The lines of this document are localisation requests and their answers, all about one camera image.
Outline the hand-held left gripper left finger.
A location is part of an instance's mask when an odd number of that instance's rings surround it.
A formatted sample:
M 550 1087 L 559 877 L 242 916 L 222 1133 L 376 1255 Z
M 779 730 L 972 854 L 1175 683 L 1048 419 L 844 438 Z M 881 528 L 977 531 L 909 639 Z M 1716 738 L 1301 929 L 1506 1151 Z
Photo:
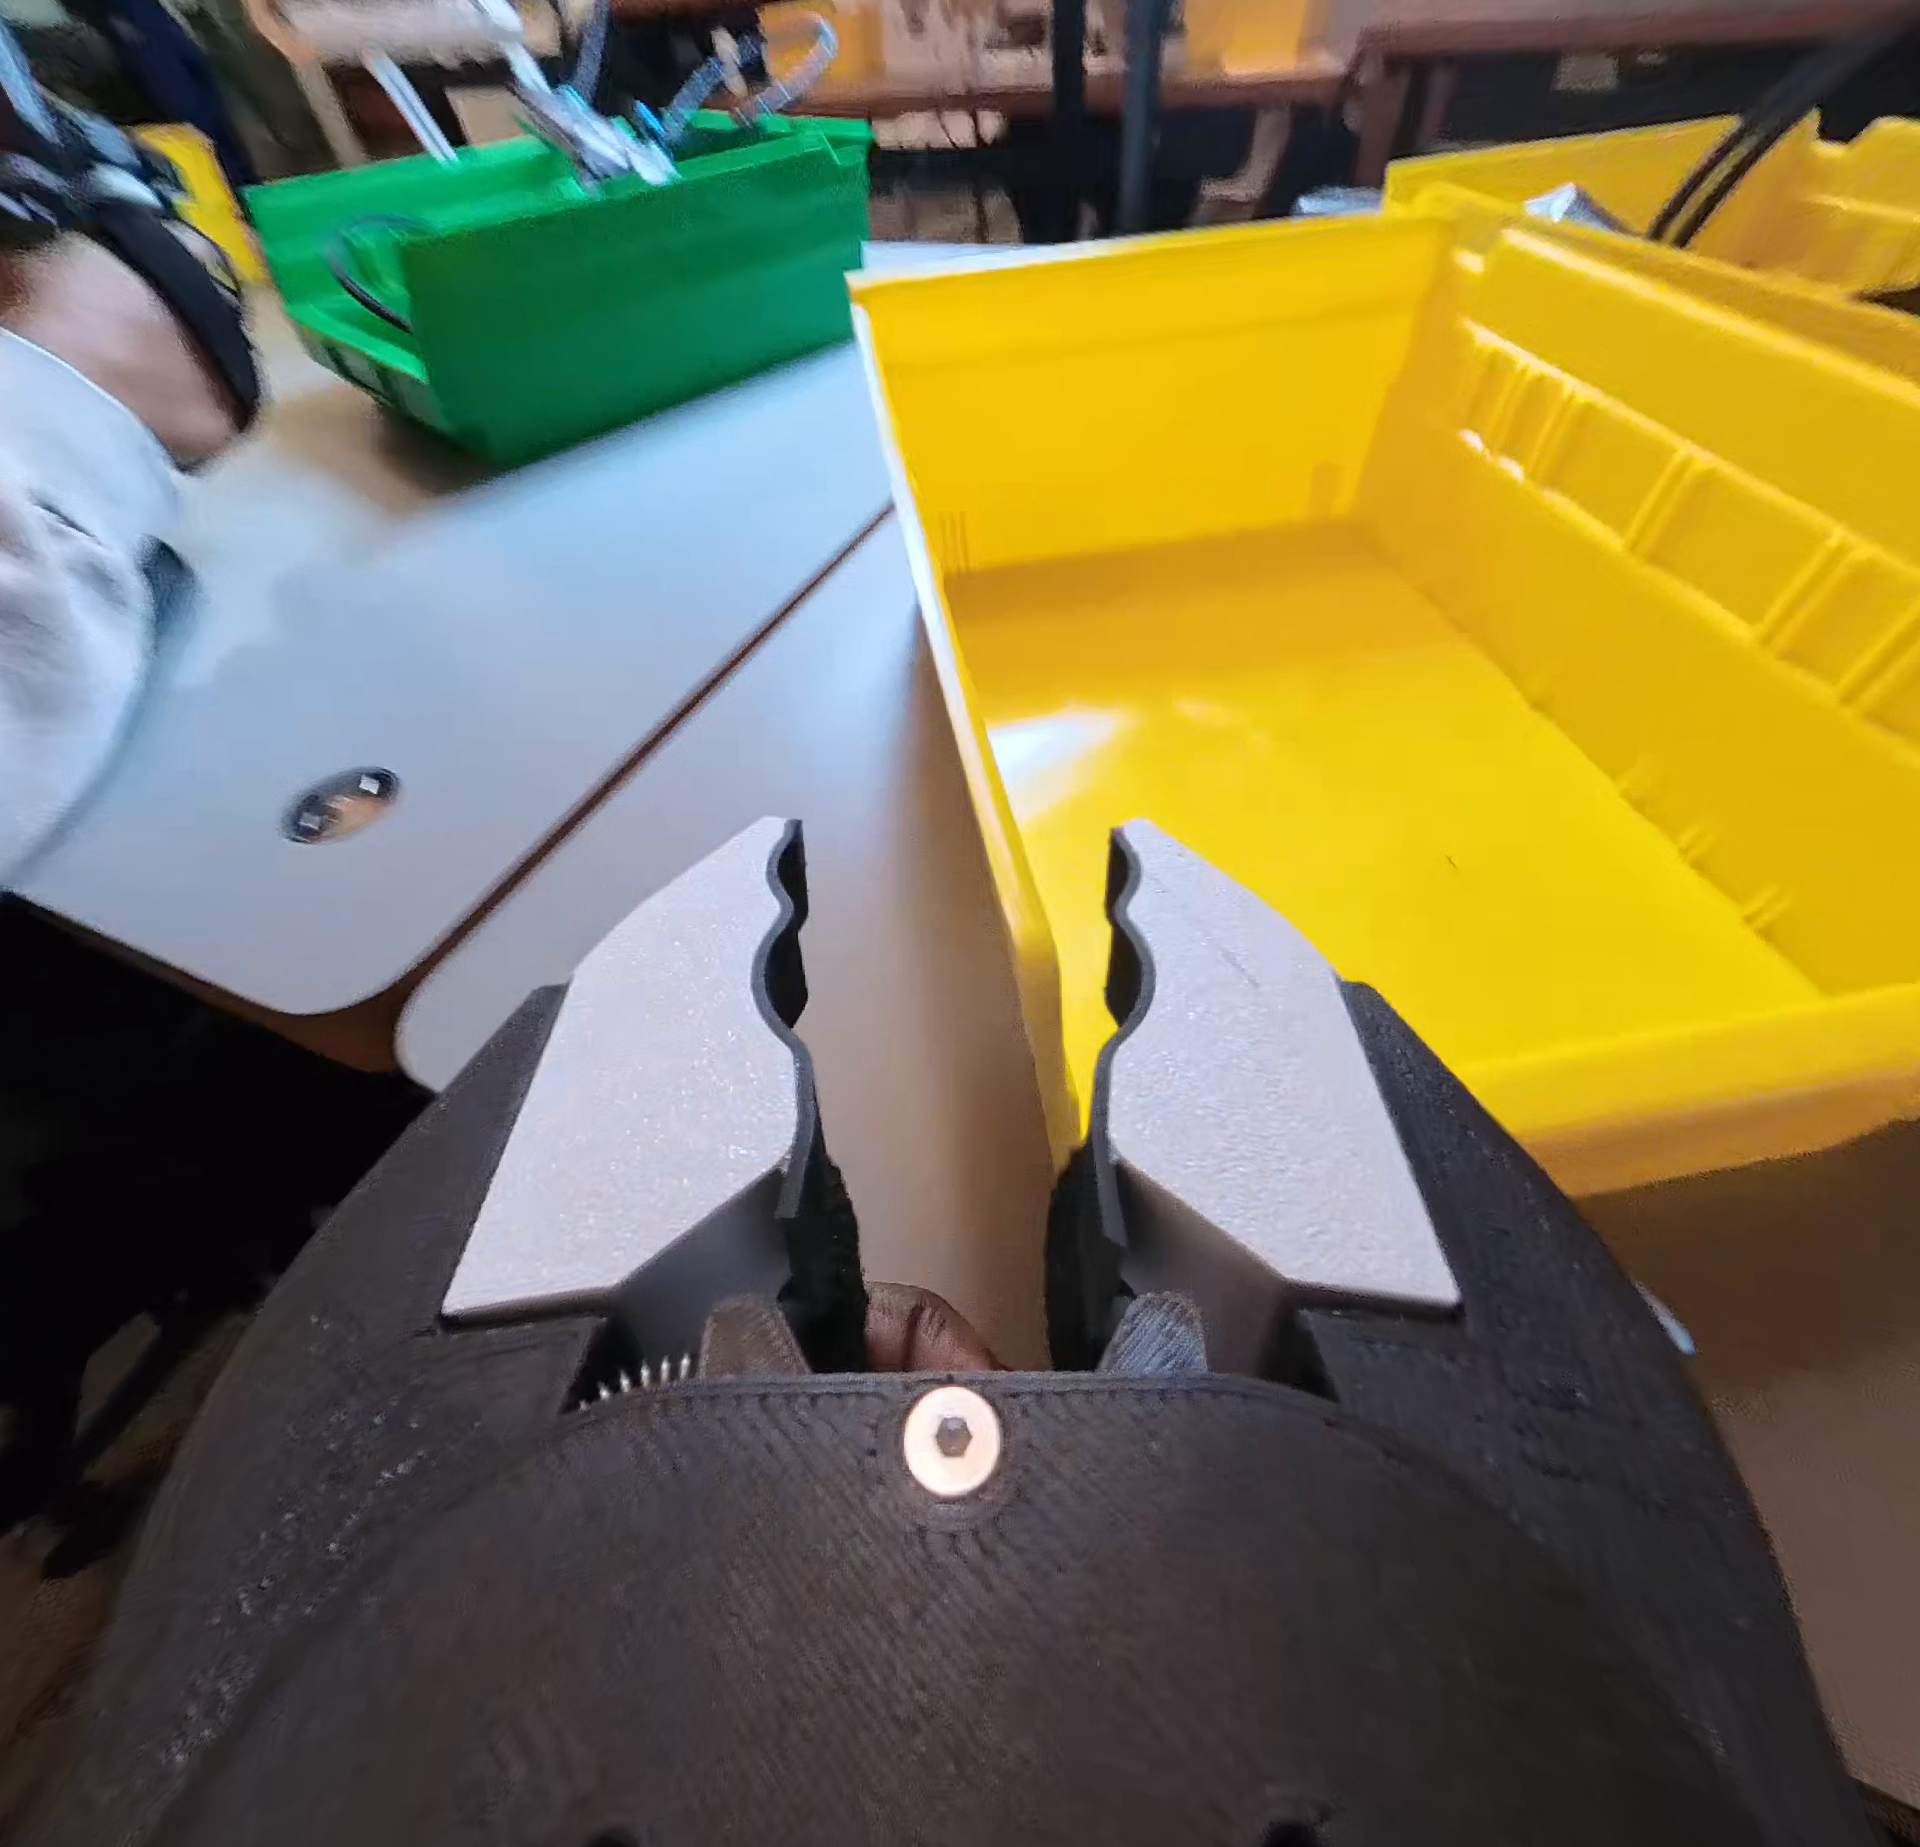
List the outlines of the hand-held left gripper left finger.
M 691 1375 L 720 1304 L 801 1369 L 868 1364 L 854 1211 L 798 1018 L 803 826 L 765 817 L 571 973 L 441 1300 L 461 1329 L 585 1316 L 616 1375 Z

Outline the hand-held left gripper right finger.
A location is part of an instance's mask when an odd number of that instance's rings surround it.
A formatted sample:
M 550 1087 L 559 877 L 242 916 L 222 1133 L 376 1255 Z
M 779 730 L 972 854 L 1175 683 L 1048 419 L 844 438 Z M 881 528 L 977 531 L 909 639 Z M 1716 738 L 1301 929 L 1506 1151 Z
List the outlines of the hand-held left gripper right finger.
M 1304 1316 L 1454 1323 L 1430 1223 L 1348 995 L 1265 902 L 1149 820 L 1111 831 L 1105 1003 L 1086 1128 L 1045 1227 L 1059 1372 L 1171 1355 L 1316 1379 Z

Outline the yellow plastic bin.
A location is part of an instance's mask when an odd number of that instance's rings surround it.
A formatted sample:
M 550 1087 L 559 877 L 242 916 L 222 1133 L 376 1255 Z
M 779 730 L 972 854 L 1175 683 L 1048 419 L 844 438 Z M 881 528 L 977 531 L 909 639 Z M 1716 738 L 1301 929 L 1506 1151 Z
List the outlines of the yellow plastic bin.
M 1638 281 L 1918 379 L 1918 126 L 1879 120 L 1826 141 L 1791 129 L 1692 238 L 1650 238 L 1666 198 L 1733 117 L 1563 135 L 1394 160 L 1380 211 L 1437 219 L 1483 259 L 1540 234 Z
M 1617 235 L 850 278 L 1063 1155 L 1143 818 L 1560 1188 L 1916 1115 L 1916 321 Z

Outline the person's left hand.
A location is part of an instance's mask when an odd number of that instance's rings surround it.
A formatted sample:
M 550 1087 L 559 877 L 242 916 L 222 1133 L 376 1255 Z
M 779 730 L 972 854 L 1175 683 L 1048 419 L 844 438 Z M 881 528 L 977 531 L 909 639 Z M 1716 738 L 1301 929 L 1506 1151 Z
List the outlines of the person's left hand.
M 1003 1372 L 979 1330 L 940 1294 L 910 1284 L 868 1284 L 863 1323 L 872 1373 L 981 1375 Z

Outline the metal desk grommet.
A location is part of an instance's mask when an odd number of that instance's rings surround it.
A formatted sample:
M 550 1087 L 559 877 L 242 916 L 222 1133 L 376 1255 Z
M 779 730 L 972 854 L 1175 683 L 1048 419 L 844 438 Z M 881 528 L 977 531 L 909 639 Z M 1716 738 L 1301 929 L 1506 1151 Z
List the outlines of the metal desk grommet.
M 395 771 L 351 766 L 309 785 L 281 814 L 281 835 L 299 846 L 351 838 L 389 812 L 401 800 Z

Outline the green plastic bin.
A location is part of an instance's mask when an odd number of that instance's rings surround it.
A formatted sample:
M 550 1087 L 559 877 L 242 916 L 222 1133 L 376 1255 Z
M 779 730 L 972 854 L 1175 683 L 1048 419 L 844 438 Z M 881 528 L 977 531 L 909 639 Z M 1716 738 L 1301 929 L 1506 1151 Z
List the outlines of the green plastic bin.
M 850 339 L 863 120 L 695 114 L 674 180 L 585 183 L 523 135 L 246 192 L 301 350 L 518 468 Z

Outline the white and blue tools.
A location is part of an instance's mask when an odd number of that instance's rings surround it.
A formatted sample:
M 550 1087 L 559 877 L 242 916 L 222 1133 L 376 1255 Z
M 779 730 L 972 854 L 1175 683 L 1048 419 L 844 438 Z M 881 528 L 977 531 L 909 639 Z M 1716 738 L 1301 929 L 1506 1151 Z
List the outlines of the white and blue tools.
M 733 65 L 726 54 L 706 56 L 678 85 L 663 112 L 633 106 L 639 129 L 633 131 L 603 116 L 594 97 L 598 93 L 605 37 L 612 22 L 612 0 L 591 0 L 585 33 L 579 38 L 571 75 L 555 84 L 539 68 L 523 41 L 518 10 L 505 0 L 467 0 L 467 18 L 477 15 L 477 28 L 508 65 L 513 114 L 523 131 L 555 145 L 571 162 L 582 187 L 605 180 L 640 180 L 661 187 L 678 180 L 677 148 L 690 131 L 690 120 L 706 106 L 710 93 L 726 82 Z M 728 112 L 728 120 L 744 131 L 754 131 L 782 116 L 811 88 L 824 63 L 833 54 L 833 37 L 823 31 L 815 58 L 801 73 L 765 84 Z M 364 70 L 373 77 L 395 109 L 419 150 L 439 165 L 459 165 L 459 150 L 419 97 L 418 85 L 403 65 L 387 52 L 366 47 Z

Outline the long wooden workbench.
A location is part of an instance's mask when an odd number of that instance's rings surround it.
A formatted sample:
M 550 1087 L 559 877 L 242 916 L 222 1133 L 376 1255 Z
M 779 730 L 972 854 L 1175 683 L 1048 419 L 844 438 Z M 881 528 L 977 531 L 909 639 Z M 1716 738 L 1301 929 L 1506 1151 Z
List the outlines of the long wooden workbench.
M 612 0 L 616 22 L 636 28 L 718 22 L 789 0 Z M 1311 28 L 1320 9 L 1303 3 L 1289 46 L 1255 52 L 1260 65 L 1189 61 L 1161 66 L 1161 103 L 1173 112 L 1220 108 L 1339 108 L 1359 97 L 1359 165 L 1377 184 L 1410 120 L 1411 145 L 1443 120 L 1452 77 L 1467 61 L 1509 56 L 1601 56 L 1784 47 L 1840 41 L 1875 31 L 1916 0 L 1385 0 L 1348 37 Z M 831 117 L 902 120 L 921 114 L 1003 114 L 1044 120 L 1063 88 L 1052 61 L 1020 80 L 988 80 L 977 66 L 916 80 L 898 65 L 829 75 L 805 108 Z

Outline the thin black light stand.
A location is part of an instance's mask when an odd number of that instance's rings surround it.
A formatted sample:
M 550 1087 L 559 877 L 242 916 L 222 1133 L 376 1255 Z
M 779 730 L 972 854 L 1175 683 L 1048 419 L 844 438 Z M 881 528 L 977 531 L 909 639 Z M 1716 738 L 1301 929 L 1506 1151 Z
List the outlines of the thin black light stand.
M 1079 229 L 1079 170 L 1086 109 L 1086 0 L 1050 0 L 1050 122 L 1044 200 L 1045 245 L 1065 245 Z

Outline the yellow storage bin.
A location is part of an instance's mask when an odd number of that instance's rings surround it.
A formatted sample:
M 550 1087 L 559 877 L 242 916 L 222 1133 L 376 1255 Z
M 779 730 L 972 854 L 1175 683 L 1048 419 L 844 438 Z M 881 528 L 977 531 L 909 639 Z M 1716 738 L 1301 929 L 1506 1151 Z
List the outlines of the yellow storage bin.
M 829 97 L 872 85 L 882 73 L 882 33 L 876 0 L 779 0 L 759 6 L 765 66 L 775 80 L 801 73 L 815 58 L 823 31 L 833 54 L 815 85 Z
M 1275 75 L 1324 56 L 1331 0 L 1181 0 L 1189 77 Z

